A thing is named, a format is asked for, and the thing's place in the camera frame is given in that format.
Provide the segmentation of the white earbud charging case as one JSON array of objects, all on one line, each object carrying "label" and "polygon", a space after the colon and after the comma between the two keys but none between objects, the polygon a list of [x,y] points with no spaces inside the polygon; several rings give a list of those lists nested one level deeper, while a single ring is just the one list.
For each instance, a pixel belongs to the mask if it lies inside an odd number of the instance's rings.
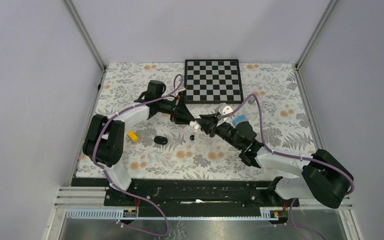
[{"label": "white earbud charging case", "polygon": [[189,126],[194,129],[195,131],[198,131],[201,129],[201,125],[197,121],[190,121]]}]

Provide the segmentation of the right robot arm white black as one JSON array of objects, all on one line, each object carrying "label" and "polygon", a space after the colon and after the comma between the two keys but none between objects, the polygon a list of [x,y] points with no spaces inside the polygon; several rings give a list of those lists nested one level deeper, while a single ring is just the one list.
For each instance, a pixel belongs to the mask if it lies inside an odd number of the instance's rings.
[{"label": "right robot arm white black", "polygon": [[200,115],[190,122],[190,126],[211,138],[218,136],[239,150],[239,158],[247,166],[294,175],[293,178],[279,176],[271,182],[266,198],[273,206],[289,199],[314,199],[328,208],[337,209],[344,197],[355,189],[351,173],[327,150],[294,155],[271,149],[257,140],[257,133],[244,116],[229,123],[223,122],[218,113]]}]

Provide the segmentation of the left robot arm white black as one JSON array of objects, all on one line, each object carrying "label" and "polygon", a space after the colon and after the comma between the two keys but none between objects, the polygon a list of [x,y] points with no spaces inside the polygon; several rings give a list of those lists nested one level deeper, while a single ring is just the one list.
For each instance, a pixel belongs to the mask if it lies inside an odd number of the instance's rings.
[{"label": "left robot arm white black", "polygon": [[101,168],[110,186],[117,189],[116,199],[124,206],[132,204],[135,192],[129,188],[132,178],[121,162],[125,136],[136,124],[146,121],[157,113],[170,116],[177,125],[189,125],[195,121],[186,106],[186,90],[173,91],[166,96],[166,85],[151,80],[132,106],[109,118],[96,114],[92,117],[82,146],[82,152]]}]

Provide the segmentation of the black oval earbud case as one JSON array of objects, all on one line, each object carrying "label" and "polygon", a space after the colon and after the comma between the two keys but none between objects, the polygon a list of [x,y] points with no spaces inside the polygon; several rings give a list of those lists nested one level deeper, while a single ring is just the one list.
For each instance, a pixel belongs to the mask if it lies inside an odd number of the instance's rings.
[{"label": "black oval earbud case", "polygon": [[165,136],[160,135],[155,136],[153,141],[158,145],[166,145],[168,143],[168,139]]}]

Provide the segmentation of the blue grey block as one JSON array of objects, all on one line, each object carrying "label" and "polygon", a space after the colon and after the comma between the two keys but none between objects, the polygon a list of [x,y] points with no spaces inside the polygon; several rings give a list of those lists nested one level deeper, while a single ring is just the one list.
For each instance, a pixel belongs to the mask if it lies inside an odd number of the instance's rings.
[{"label": "blue grey block", "polygon": [[247,121],[248,121],[248,119],[245,115],[240,115],[240,116],[235,117],[232,120],[232,125],[236,128],[238,124],[240,124],[242,122],[247,122]]}]

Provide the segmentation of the black white checkerboard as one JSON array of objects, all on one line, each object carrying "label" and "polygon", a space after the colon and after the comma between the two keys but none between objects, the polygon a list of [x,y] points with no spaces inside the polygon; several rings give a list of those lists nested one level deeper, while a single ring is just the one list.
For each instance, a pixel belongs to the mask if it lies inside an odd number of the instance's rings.
[{"label": "black white checkerboard", "polygon": [[238,59],[186,59],[184,78],[189,104],[240,104],[244,100]]}]

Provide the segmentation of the small grey cube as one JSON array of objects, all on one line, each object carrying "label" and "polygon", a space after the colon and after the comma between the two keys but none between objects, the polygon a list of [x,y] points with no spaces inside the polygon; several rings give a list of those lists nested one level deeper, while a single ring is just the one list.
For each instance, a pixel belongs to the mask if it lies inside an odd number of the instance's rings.
[{"label": "small grey cube", "polygon": [[254,102],[256,101],[256,98],[254,96],[251,96],[248,100],[247,100],[247,103],[249,105],[252,105]]}]

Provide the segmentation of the yellow block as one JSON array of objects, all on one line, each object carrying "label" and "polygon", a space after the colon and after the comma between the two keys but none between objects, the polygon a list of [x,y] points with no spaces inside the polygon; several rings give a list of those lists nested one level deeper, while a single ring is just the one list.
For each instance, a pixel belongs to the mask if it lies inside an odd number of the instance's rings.
[{"label": "yellow block", "polygon": [[139,137],[133,132],[133,131],[128,131],[127,136],[133,141],[137,142],[139,140]]}]

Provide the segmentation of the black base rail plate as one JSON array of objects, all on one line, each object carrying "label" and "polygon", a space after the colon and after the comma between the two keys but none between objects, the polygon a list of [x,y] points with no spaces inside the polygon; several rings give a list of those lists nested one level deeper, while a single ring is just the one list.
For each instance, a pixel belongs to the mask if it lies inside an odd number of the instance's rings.
[{"label": "black base rail plate", "polygon": [[261,180],[133,179],[126,193],[109,187],[105,191],[104,206],[161,209],[164,214],[166,211],[201,214],[253,208],[282,212],[299,206],[298,200],[278,197],[270,186],[270,181]]}]

